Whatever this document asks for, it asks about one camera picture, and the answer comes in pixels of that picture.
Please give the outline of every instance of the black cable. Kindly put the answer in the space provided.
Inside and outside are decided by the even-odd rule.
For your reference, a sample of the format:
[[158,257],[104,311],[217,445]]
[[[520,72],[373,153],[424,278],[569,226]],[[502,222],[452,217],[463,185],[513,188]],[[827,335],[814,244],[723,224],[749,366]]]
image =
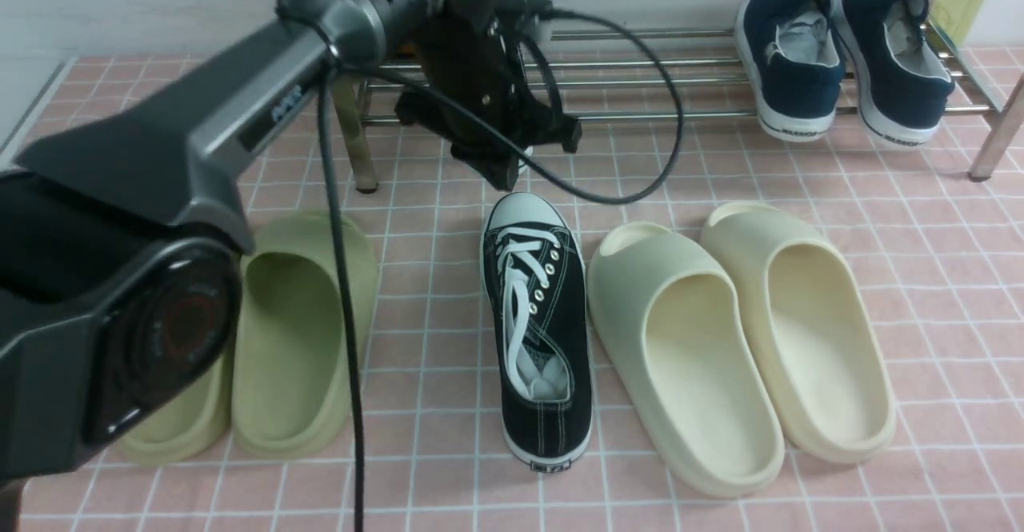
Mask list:
[[622,36],[624,36],[626,40],[629,40],[634,45],[636,45],[636,47],[639,48],[640,51],[643,52],[644,55],[646,55],[647,58],[654,63],[654,69],[657,69],[658,73],[662,75],[663,80],[665,80],[666,87],[669,88],[669,94],[672,97],[672,101],[676,107],[676,116],[677,116],[676,141],[672,146],[672,152],[669,153],[669,161],[667,161],[665,167],[662,168],[662,172],[660,174],[657,175],[657,178],[654,178],[654,181],[651,182],[650,185],[647,186],[647,188],[641,189],[640,192],[631,193],[629,196],[603,196],[600,195],[600,193],[592,193],[592,192],[587,192],[587,190],[585,189],[579,189],[577,188],[577,186],[571,185],[571,183],[567,183],[566,181],[564,181],[564,179],[559,178],[557,175],[554,174],[554,172],[549,171],[545,167],[542,167],[542,165],[538,164],[532,157],[526,156],[526,153],[523,152],[522,148],[519,148],[519,146],[516,145],[514,141],[510,141],[510,139],[507,138],[504,134],[501,134],[500,131],[495,130],[495,128],[492,127],[490,124],[486,124],[486,122],[483,121],[479,116],[476,116],[476,114],[473,114],[469,108],[465,108],[465,106],[461,105],[457,101],[454,101],[454,99],[446,97],[446,95],[435,90],[434,88],[428,87],[423,83],[417,83],[417,81],[413,80],[412,78],[400,76],[400,74],[386,70],[381,70],[376,68],[349,66],[349,65],[344,66],[343,70],[345,72],[360,74],[361,76],[378,78],[380,80],[386,81],[387,83],[401,84],[402,86],[409,86],[410,88],[413,88],[413,90],[417,90],[421,94],[425,94],[427,95],[427,97],[431,97],[435,101],[443,103],[451,109],[454,109],[458,114],[461,114],[461,116],[464,116],[465,118],[468,118],[468,120],[471,120],[472,123],[477,125],[477,127],[480,127],[480,130],[487,132],[487,134],[492,136],[494,141],[498,142],[499,145],[504,145],[505,148],[508,148],[513,153],[515,153],[515,156],[518,157],[519,160],[522,160],[523,163],[526,163],[526,167],[529,167],[535,172],[537,172],[537,174],[540,174],[542,178],[547,179],[549,182],[553,183],[553,185],[558,186],[558,188],[560,189],[564,189],[566,192],[571,193],[571,195],[573,196],[582,197],[582,199],[589,199],[591,202],[596,202],[596,204],[614,205],[614,207],[621,207],[621,205],[625,204],[633,204],[633,202],[644,199],[644,197],[650,196],[651,193],[654,193],[655,189],[660,188],[663,183],[665,183],[666,178],[669,178],[669,175],[672,174],[673,168],[676,167],[676,163],[679,160],[679,150],[682,147],[683,143],[683,124],[685,119],[685,114],[683,112],[683,101],[682,98],[679,96],[679,91],[676,90],[676,84],[673,83],[672,76],[670,76],[669,71],[666,70],[665,65],[662,64],[662,60],[660,58],[657,57],[657,54],[655,54],[653,50],[651,50],[646,44],[644,44],[639,37],[637,37],[632,32],[629,32],[629,30],[627,30],[626,28],[611,20],[586,14],[583,12],[560,10],[560,9],[552,9],[544,12],[544,14],[542,15],[542,19],[578,19],[584,21],[591,21],[593,24],[603,26],[607,29],[617,32],[622,34]]
[[[553,185],[558,186],[560,189],[566,190],[566,192],[572,193],[574,196],[583,197],[583,199],[589,199],[592,202],[597,202],[597,204],[610,204],[610,205],[622,205],[622,204],[632,204],[638,199],[643,199],[647,197],[650,193],[654,192],[663,185],[665,179],[672,174],[673,168],[676,165],[676,161],[679,160],[679,150],[682,144],[683,138],[683,124],[684,124],[684,113],[683,113],[683,102],[679,96],[679,91],[676,90],[676,85],[672,81],[672,76],[662,64],[660,58],[657,54],[653,52],[646,44],[643,43],[635,34],[629,32],[626,28],[612,23],[610,20],[592,16],[590,14],[585,14],[582,12],[573,12],[569,10],[558,10],[553,9],[545,13],[543,19],[579,19],[585,21],[591,21],[599,26],[603,26],[607,29],[613,30],[622,34],[626,39],[631,41],[636,45],[640,51],[644,53],[653,63],[654,68],[657,69],[658,73],[665,79],[665,83],[669,88],[669,94],[671,95],[673,102],[676,106],[676,141],[673,145],[672,152],[669,156],[669,161],[663,168],[662,174],[658,174],[654,182],[648,185],[646,189],[641,189],[640,192],[633,193],[629,196],[601,196],[597,193],[586,192],[584,189],[578,189],[574,185],[570,185],[564,181],[564,179],[559,178],[555,174],[552,174],[547,168],[542,167],[542,165],[536,163],[536,161],[526,156],[525,152],[515,142],[510,141],[504,134],[500,131],[495,130],[485,121],[480,120],[478,116],[471,113],[468,108],[454,101],[454,99],[446,97],[446,95],[433,90],[428,86],[421,83],[417,83],[415,80],[406,78],[404,76],[399,76],[399,74],[383,71],[380,69],[368,69],[368,68],[355,68],[355,66],[342,66],[345,72],[361,74],[362,76],[370,76],[374,78],[379,78],[381,80],[388,81],[388,83],[401,84],[415,88],[421,93],[432,97],[435,101],[439,101],[450,108],[462,114],[473,123],[477,124],[483,131],[500,143],[505,145],[505,148],[512,150],[516,157],[523,160],[527,167],[537,171],[537,174],[547,178],[549,182]],[[318,27],[313,27],[317,29],[317,33],[321,34],[322,38],[325,38],[325,42],[329,41],[326,39],[326,35],[318,29]],[[534,55],[534,49],[530,50],[530,55]],[[331,148],[331,132],[329,127],[330,121],[330,98],[331,98],[331,85],[333,84],[335,78],[338,76],[338,66],[336,64],[331,64],[327,73],[324,76],[324,80],[321,83],[319,97],[317,98],[316,105],[316,132],[321,148],[321,160],[324,167],[324,182],[325,188],[327,189],[327,201],[328,201],[328,211],[331,216],[331,236],[334,241],[334,259],[335,265],[337,266],[337,276],[338,276],[338,287],[341,296],[341,312],[344,319],[345,327],[345,353],[348,360],[348,383],[349,391],[351,391],[352,400],[352,431],[353,431],[353,441],[354,441],[354,480],[355,480],[355,493],[354,493],[354,506],[353,506],[353,522],[354,531],[362,532],[364,529],[364,505],[365,505],[365,494],[366,494],[366,433],[362,422],[362,398],[359,393],[359,362],[358,362],[358,350],[356,349],[356,338],[355,338],[355,314],[352,310],[352,292],[348,281],[348,267],[345,262],[345,243],[343,236],[343,228],[341,222],[341,204],[338,197],[338,185],[337,178],[334,171],[334,157]]]
[[338,183],[334,174],[334,156],[331,149],[330,99],[331,84],[338,71],[328,69],[321,83],[316,102],[316,133],[319,136],[321,160],[324,165],[324,182],[327,188],[327,208],[331,215],[331,237],[334,240],[334,262],[338,270],[338,289],[341,293],[341,314],[345,320],[345,354],[348,358],[348,388],[352,393],[352,433],[355,443],[355,505],[352,519],[355,532],[362,532],[362,505],[366,485],[366,434],[362,427],[362,398],[359,395],[359,353],[356,350],[355,314],[352,310],[352,291],[348,282],[345,263],[345,241],[342,234],[341,204],[338,201]]

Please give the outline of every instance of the sneaker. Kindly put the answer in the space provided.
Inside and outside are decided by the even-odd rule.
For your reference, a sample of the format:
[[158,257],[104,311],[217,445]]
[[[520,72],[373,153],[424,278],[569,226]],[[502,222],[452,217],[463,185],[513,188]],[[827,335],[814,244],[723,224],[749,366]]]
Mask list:
[[846,75],[828,1],[746,0],[735,37],[765,132],[783,141],[821,137]]
[[925,41],[928,0],[831,0],[833,20],[857,76],[864,124],[897,148],[932,138],[955,88]]
[[562,472],[583,454],[591,431],[580,247],[551,204],[513,192],[495,204],[480,248],[505,441],[535,472]]

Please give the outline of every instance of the shoe insole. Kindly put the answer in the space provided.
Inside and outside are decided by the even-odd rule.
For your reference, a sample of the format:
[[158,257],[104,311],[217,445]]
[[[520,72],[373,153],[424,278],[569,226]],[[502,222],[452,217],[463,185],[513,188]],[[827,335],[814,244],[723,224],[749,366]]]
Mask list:
[[301,256],[261,255],[246,270],[247,431],[268,441],[301,434],[321,411],[343,342],[337,289]]
[[842,263],[822,248],[786,248],[769,266],[768,293],[775,344],[811,422],[842,444],[879,434],[886,380]]
[[760,473],[775,456],[773,420],[721,277],[691,276],[663,292],[647,317],[655,390],[694,456],[720,477]]

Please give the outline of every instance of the green slide sandal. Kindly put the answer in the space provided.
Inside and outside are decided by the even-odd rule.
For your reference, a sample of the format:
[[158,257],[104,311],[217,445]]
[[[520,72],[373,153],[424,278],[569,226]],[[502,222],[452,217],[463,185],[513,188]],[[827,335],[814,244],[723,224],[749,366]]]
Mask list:
[[[365,353],[380,265],[342,216],[358,352]],[[331,219],[289,215],[256,233],[242,262],[243,298],[234,356],[232,418],[239,445],[256,456],[314,454],[351,412],[345,332]]]
[[118,450],[143,467],[179,462],[198,454],[230,427],[230,394],[228,352],[187,390],[125,434]]

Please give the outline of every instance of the black canvas sneaker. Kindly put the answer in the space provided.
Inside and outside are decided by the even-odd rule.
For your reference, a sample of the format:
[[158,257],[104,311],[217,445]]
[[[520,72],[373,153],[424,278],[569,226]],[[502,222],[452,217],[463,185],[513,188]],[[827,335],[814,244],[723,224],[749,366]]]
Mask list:
[[505,440],[541,473],[568,469],[591,431],[580,247],[541,196],[502,197],[483,226],[480,273],[495,314]]

